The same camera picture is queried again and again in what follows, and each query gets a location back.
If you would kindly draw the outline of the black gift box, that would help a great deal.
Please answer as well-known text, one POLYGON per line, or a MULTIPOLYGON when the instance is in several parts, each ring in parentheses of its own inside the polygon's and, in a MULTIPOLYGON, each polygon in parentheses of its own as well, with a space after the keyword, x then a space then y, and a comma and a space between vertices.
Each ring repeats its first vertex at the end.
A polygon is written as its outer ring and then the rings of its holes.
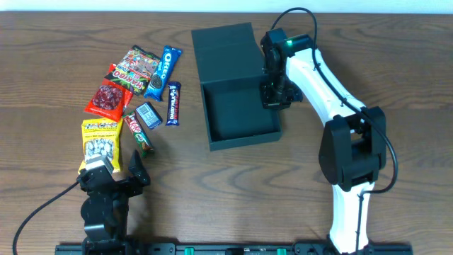
POLYGON ((265 109, 263 54, 250 23, 192 31, 210 150, 278 141, 279 114, 265 109))

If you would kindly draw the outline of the Haribo gummy candy bag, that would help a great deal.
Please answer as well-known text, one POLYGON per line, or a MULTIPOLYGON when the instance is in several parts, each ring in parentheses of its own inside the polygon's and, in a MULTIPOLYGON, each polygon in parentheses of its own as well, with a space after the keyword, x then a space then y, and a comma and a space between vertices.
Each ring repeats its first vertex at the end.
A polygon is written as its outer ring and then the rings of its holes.
POLYGON ((133 45, 105 78, 139 96, 146 90, 159 62, 153 52, 133 45))

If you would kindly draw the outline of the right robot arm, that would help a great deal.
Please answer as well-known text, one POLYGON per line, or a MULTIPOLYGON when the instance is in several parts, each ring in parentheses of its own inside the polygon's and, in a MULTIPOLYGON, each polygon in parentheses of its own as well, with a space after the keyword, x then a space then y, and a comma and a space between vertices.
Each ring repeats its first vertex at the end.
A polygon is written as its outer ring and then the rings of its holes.
POLYGON ((364 254, 369 194, 385 166, 386 145, 361 115, 384 129, 383 111, 367 108, 344 88, 308 35, 289 38, 272 29, 260 46, 268 78, 260 85, 263 107, 278 111, 305 98, 323 124, 319 164, 333 189, 331 244, 337 254, 364 254))

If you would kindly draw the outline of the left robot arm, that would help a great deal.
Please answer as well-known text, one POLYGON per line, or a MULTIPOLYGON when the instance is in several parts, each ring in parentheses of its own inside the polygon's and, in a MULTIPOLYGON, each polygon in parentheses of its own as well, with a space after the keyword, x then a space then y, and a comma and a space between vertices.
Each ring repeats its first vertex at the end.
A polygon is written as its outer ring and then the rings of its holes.
POLYGON ((90 159, 77 181, 88 198, 81 206, 86 239, 82 254, 139 254, 140 245, 127 236, 129 199, 143 193, 151 182, 135 151, 128 166, 130 175, 116 181, 113 165, 106 156, 90 159))

